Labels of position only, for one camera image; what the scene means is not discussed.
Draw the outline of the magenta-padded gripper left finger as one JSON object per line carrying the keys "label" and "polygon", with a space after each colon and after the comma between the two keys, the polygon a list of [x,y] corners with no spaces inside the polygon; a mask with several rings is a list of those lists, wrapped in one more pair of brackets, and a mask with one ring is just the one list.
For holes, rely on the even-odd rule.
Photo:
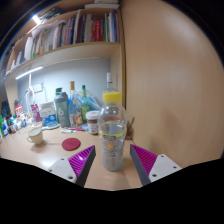
{"label": "magenta-padded gripper left finger", "polygon": [[95,146],[92,145],[70,158],[60,158],[47,171],[83,187],[95,156]]}

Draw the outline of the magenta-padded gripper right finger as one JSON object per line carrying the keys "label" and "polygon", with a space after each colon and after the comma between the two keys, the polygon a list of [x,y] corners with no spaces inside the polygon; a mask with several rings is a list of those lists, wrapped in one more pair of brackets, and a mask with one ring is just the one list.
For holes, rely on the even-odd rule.
{"label": "magenta-padded gripper right finger", "polygon": [[133,144],[130,145],[130,155],[143,186],[181,170],[165,154],[156,155]]}

